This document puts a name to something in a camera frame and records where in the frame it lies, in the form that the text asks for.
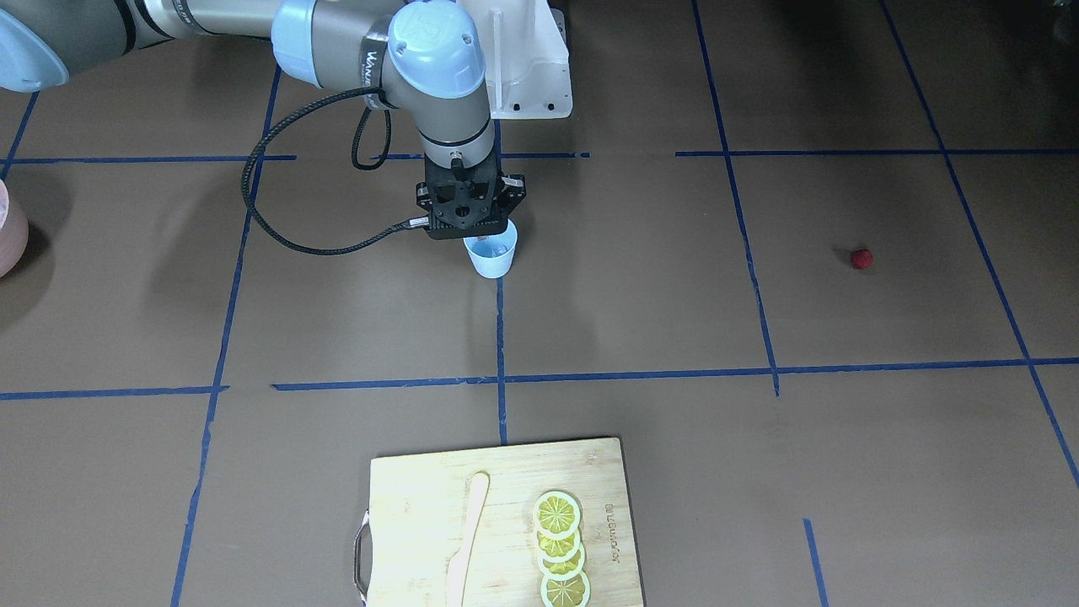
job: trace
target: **wooden cutting board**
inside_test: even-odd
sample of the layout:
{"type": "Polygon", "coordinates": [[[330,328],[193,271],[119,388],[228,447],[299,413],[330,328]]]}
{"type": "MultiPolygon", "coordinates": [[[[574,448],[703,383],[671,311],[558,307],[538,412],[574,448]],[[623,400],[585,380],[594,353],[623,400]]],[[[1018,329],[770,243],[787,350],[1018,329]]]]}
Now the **wooden cutting board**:
{"type": "Polygon", "coordinates": [[[532,507],[559,489],[581,503],[590,607],[642,607],[618,439],[378,458],[371,461],[370,607],[445,607],[447,565],[461,549],[468,484],[491,480],[465,607],[543,606],[532,507]]]}

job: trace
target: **red ball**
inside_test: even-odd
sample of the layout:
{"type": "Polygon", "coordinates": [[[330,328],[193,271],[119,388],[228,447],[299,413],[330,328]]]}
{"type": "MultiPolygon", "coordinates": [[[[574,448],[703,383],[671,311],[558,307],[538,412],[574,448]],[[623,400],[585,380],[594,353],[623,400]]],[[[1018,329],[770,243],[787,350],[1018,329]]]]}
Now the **red ball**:
{"type": "Polygon", "coordinates": [[[850,253],[850,264],[859,270],[864,270],[873,264],[873,253],[868,248],[859,248],[850,253]]]}

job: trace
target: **black cable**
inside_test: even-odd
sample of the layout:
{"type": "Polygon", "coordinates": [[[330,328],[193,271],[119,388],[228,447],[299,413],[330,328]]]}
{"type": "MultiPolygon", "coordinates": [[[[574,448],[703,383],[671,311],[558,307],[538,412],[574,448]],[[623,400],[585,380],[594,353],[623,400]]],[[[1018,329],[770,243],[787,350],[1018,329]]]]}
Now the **black cable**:
{"type": "Polygon", "coordinates": [[[359,124],[356,125],[356,136],[352,138],[352,165],[359,170],[374,170],[390,157],[390,140],[394,137],[394,127],[390,121],[390,110],[383,110],[382,113],[386,119],[386,143],[382,147],[382,153],[379,154],[379,160],[374,164],[364,164],[359,161],[359,139],[364,136],[367,119],[371,118],[371,108],[364,110],[364,115],[359,118],[359,124]]]}
{"type": "MultiPolygon", "coordinates": [[[[283,130],[285,130],[285,128],[288,128],[289,126],[292,125],[292,123],[295,123],[296,121],[300,120],[301,118],[303,118],[303,116],[305,116],[305,115],[308,115],[308,114],[310,114],[310,113],[312,113],[314,111],[317,111],[317,110],[319,110],[319,109],[322,109],[322,108],[324,108],[324,107],[326,107],[328,105],[332,105],[332,104],[336,104],[338,101],[342,101],[344,99],[351,99],[351,98],[354,98],[354,97],[361,97],[364,95],[378,94],[378,93],[382,93],[382,92],[383,91],[381,88],[378,88],[375,86],[369,86],[369,87],[364,87],[364,88],[353,88],[351,91],[343,91],[343,92],[338,93],[336,95],[330,95],[328,97],[323,97],[322,99],[318,99],[317,101],[308,104],[308,105],[303,106],[302,108],[300,108],[300,109],[293,111],[292,113],[288,114],[287,116],[285,116],[284,120],[282,120],[281,122],[278,122],[277,124],[275,124],[273,126],[273,128],[271,128],[270,130],[267,132],[265,135],[263,135],[262,139],[259,140],[259,142],[258,142],[257,146],[255,146],[255,149],[251,150],[250,155],[247,156],[247,162],[244,164],[244,171],[241,174],[241,177],[240,177],[240,193],[244,196],[244,204],[247,206],[247,210],[250,211],[251,217],[259,224],[259,226],[261,226],[263,230],[265,230],[265,232],[268,234],[270,234],[270,236],[273,237],[275,240],[277,240],[281,244],[287,246],[288,248],[291,248],[292,250],[297,250],[297,251],[300,251],[300,252],[306,252],[309,254],[344,254],[346,252],[352,252],[354,250],[359,250],[360,248],[370,246],[370,245],[379,242],[380,239],[388,236],[390,234],[392,234],[394,232],[400,232],[400,231],[404,231],[404,230],[412,230],[412,229],[421,227],[421,226],[424,225],[424,222],[416,221],[416,220],[401,221],[400,223],[394,223],[393,225],[390,225],[385,230],[382,230],[381,232],[374,234],[373,236],[365,239],[364,242],[356,243],[356,244],[354,244],[352,246],[345,246],[345,247],[342,247],[342,248],[315,248],[315,247],[311,247],[311,246],[304,246],[302,244],[297,244],[297,243],[288,239],[287,237],[281,235],[281,233],[278,233],[277,230],[271,227],[270,223],[268,223],[267,220],[262,217],[262,213],[259,212],[259,209],[255,207],[255,199],[251,197],[251,179],[254,178],[254,175],[255,175],[255,168],[256,168],[256,166],[258,166],[259,160],[262,157],[262,154],[265,153],[267,147],[270,146],[270,142],[273,141],[277,137],[277,135],[281,135],[281,133],[283,130]]],[[[360,120],[360,126],[357,127],[357,138],[358,138],[358,136],[360,134],[363,134],[363,124],[366,122],[365,119],[369,114],[370,114],[370,108],[368,108],[368,110],[364,112],[364,119],[360,120]]],[[[382,157],[380,157],[379,162],[377,163],[378,165],[381,165],[381,163],[385,160],[386,153],[388,153],[388,150],[390,150],[390,140],[388,140],[390,139],[390,133],[391,133],[391,130],[390,130],[390,120],[388,120],[388,116],[387,116],[387,120],[386,120],[386,144],[385,144],[385,148],[384,148],[385,151],[383,152],[382,157]]],[[[358,148],[358,141],[354,140],[354,146],[356,146],[356,148],[358,148]]]]}

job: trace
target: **grid line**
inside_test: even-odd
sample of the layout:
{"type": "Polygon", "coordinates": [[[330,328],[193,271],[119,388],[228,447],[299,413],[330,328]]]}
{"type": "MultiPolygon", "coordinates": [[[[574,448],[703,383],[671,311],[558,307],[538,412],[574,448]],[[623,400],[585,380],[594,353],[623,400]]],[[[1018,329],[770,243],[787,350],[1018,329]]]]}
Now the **grid line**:
{"type": "Polygon", "coordinates": [[[1071,455],[1071,449],[1068,446],[1067,439],[1064,437],[1064,432],[1061,430],[1061,426],[1056,420],[1056,414],[1053,411],[1053,406],[1049,402],[1049,397],[1046,395],[1046,390],[1041,385],[1041,378],[1038,376],[1037,367],[1032,362],[1026,341],[1023,340],[1023,333],[1020,331],[1019,322],[1016,322],[1015,315],[1012,313],[1011,305],[1009,305],[1003,284],[1000,280],[1000,276],[997,275],[997,270],[993,264],[993,259],[985,245],[985,239],[982,237],[982,232],[978,227],[978,221],[974,219],[974,213],[970,208],[967,194],[962,189],[962,183],[960,183],[959,176],[955,170],[955,165],[952,163],[952,155],[944,146],[944,138],[941,136],[940,128],[937,125],[937,120],[933,118],[933,112],[929,108],[929,101],[926,99],[925,91],[923,91],[921,84],[918,82],[918,77],[914,72],[914,66],[911,64],[911,57],[906,53],[906,46],[903,45],[903,40],[899,35],[899,28],[896,27],[896,22],[891,16],[891,12],[888,10],[888,3],[885,0],[878,0],[878,2],[885,19],[888,22],[888,28],[891,30],[891,36],[896,41],[896,46],[899,50],[900,57],[903,59],[903,65],[906,67],[906,72],[911,78],[911,83],[914,85],[914,89],[918,95],[918,100],[921,102],[921,109],[926,112],[926,120],[929,123],[930,129],[933,132],[933,136],[937,138],[937,144],[940,148],[942,157],[944,158],[944,164],[947,166],[948,174],[952,176],[952,183],[955,185],[955,192],[959,196],[959,202],[962,204],[964,212],[967,215],[967,222],[970,224],[970,231],[974,236],[974,240],[978,243],[978,248],[982,253],[982,259],[985,261],[985,267],[988,270],[989,276],[993,279],[993,286],[997,290],[997,295],[1000,298],[1000,305],[1003,306],[1005,314],[1008,317],[1008,323],[1011,326],[1012,333],[1015,335],[1015,343],[1019,344],[1020,353],[1022,353],[1027,371],[1030,373],[1030,380],[1034,382],[1035,389],[1038,391],[1038,397],[1041,399],[1041,406],[1044,409],[1046,416],[1049,418],[1050,426],[1056,437],[1056,443],[1060,445],[1061,452],[1064,455],[1064,460],[1067,464],[1068,470],[1071,472],[1071,480],[1075,483],[1076,488],[1079,488],[1079,468],[1076,466],[1075,457],[1071,455]]]}
{"type": "MultiPolygon", "coordinates": [[[[292,161],[296,154],[274,154],[263,157],[265,161],[292,161]]],[[[12,158],[15,164],[144,164],[144,163],[188,163],[188,162],[247,162],[246,155],[131,155],[131,156],[84,156],[84,157],[18,157],[12,158]]]]}
{"type": "Polygon", "coordinates": [[[820,554],[817,552],[817,537],[812,533],[812,521],[803,519],[802,525],[806,529],[806,543],[809,544],[809,558],[812,561],[812,572],[817,580],[817,596],[820,598],[820,607],[829,607],[828,588],[824,585],[824,571],[820,568],[820,554]]]}
{"type": "Polygon", "coordinates": [[[674,157],[734,157],[783,155],[1076,155],[1075,148],[1001,148],[1001,149],[849,149],[849,150],[679,150],[674,157]]]}
{"type": "Polygon", "coordinates": [[[30,114],[33,113],[33,107],[38,105],[38,95],[39,93],[30,95],[29,100],[26,101],[23,120],[18,123],[18,130],[15,133],[15,138],[11,141],[11,148],[8,150],[8,156],[3,162],[3,168],[0,168],[0,179],[8,178],[8,171],[11,170],[15,153],[18,151],[18,144],[23,142],[23,135],[26,134],[26,125],[30,123],[30,114]]]}
{"type": "Polygon", "coordinates": [[[735,215],[738,217],[738,231],[741,232],[742,245],[746,248],[746,266],[749,270],[749,278],[753,284],[753,294],[756,295],[756,313],[761,319],[761,336],[764,340],[764,350],[768,356],[768,367],[771,369],[771,385],[779,397],[779,374],[776,372],[776,355],[771,349],[771,334],[768,331],[768,318],[764,313],[764,300],[761,298],[761,285],[756,279],[756,267],[753,263],[753,249],[749,242],[749,231],[746,227],[746,216],[742,212],[741,196],[738,194],[738,180],[735,178],[735,166],[730,160],[730,146],[727,142],[727,129],[723,123],[723,110],[720,108],[720,96],[715,91],[715,78],[712,75],[712,61],[708,56],[708,43],[705,41],[705,28],[700,22],[700,8],[697,0],[689,0],[693,4],[693,17],[697,26],[697,40],[700,43],[700,57],[705,63],[705,75],[708,77],[708,89],[712,96],[712,109],[715,113],[715,127],[720,132],[720,142],[723,151],[727,152],[723,158],[727,165],[727,179],[730,182],[730,195],[735,203],[735,215]]]}
{"type": "MultiPolygon", "coordinates": [[[[812,375],[838,373],[875,373],[904,371],[945,371],[967,369],[1025,368],[1025,359],[979,360],[979,361],[935,361],[926,363],[870,363],[850,365],[818,365],[776,368],[779,375],[812,375]]],[[[1035,367],[1079,365],[1079,358],[1032,359],[1035,367]]],[[[713,370],[636,371],[615,373],[562,373],[536,375],[505,375],[505,384],[547,384],[559,382],[623,382],[637,380],[692,380],[700,377],[747,377],[771,375],[770,368],[734,368],[713,370]]],[[[367,390],[381,388],[429,388],[435,386],[475,386],[498,384],[494,376],[442,377],[424,380],[378,380],[357,382],[323,382],[273,384],[282,392],[305,392],[316,390],[367,390]]]]}
{"type": "MultiPolygon", "coordinates": [[[[281,84],[281,67],[275,66],[273,83],[270,86],[270,98],[267,101],[265,119],[262,125],[263,136],[265,136],[265,134],[270,130],[272,124],[274,105],[277,100],[277,87],[281,84]]],[[[255,175],[251,179],[251,199],[258,198],[263,161],[264,155],[259,156],[258,164],[255,167],[255,175]]],[[[251,212],[248,210],[244,217],[244,227],[240,236],[238,251],[236,252],[236,266],[233,271],[232,288],[229,292],[229,307],[224,315],[224,328],[221,330],[221,351],[218,355],[217,367],[214,372],[215,387],[221,385],[221,380],[224,376],[224,363],[229,356],[229,341],[232,336],[232,320],[236,313],[236,299],[240,295],[240,280],[244,271],[244,252],[247,248],[247,236],[250,233],[250,229],[251,212]]],[[[170,607],[179,607],[180,596],[183,592],[183,579],[187,575],[188,556],[191,552],[191,539],[194,535],[195,519],[199,514],[199,502],[202,498],[203,480],[206,477],[206,460],[209,456],[209,445],[210,440],[213,439],[210,427],[214,425],[214,418],[217,415],[218,395],[219,392],[210,395],[209,403],[206,406],[206,423],[203,426],[203,437],[199,460],[199,480],[195,482],[195,488],[191,493],[191,501],[188,505],[188,519],[183,526],[183,540],[180,543],[180,556],[179,562],[176,565],[176,579],[173,582],[170,607]]]]}
{"type": "Polygon", "coordinates": [[[111,399],[122,397],[167,397],[176,395],[215,395],[228,386],[186,386],[181,388],[105,388],[97,390],[50,390],[40,392],[0,392],[0,401],[53,401],[64,399],[111,399]]]}
{"type": "MultiPolygon", "coordinates": [[[[495,122],[495,130],[498,129],[498,122],[495,122]]],[[[498,157],[502,160],[559,160],[559,158],[577,158],[577,157],[591,157],[591,152],[577,151],[577,152],[500,152],[498,157]]],[[[378,160],[382,157],[381,155],[368,156],[368,160],[378,160]]],[[[391,153],[386,154],[386,160],[423,160],[422,153],[391,153]]]]}
{"type": "Polygon", "coordinates": [[[495,321],[495,334],[496,334],[496,346],[497,346],[497,362],[498,362],[498,440],[503,446],[509,444],[509,438],[506,430],[506,353],[505,353],[505,334],[506,325],[504,322],[503,312],[505,309],[505,290],[503,288],[503,279],[498,277],[498,294],[497,294],[497,320],[495,321]]]}

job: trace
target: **metal handle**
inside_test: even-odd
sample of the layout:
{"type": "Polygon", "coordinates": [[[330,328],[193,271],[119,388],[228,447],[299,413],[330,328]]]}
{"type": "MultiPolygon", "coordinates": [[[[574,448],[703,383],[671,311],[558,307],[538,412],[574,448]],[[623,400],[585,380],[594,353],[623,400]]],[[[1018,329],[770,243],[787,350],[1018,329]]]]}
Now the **metal handle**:
{"type": "Polygon", "coordinates": [[[356,532],[356,553],[355,553],[356,556],[355,560],[353,561],[353,566],[354,566],[353,568],[355,569],[355,577],[353,578],[353,581],[356,583],[356,591],[359,592],[359,603],[364,607],[367,607],[367,584],[365,584],[364,581],[359,579],[360,576],[359,543],[360,540],[363,540],[364,538],[364,529],[370,530],[370,528],[371,528],[371,511],[366,510],[364,511],[364,520],[360,521],[359,523],[359,529],[356,532]]]}

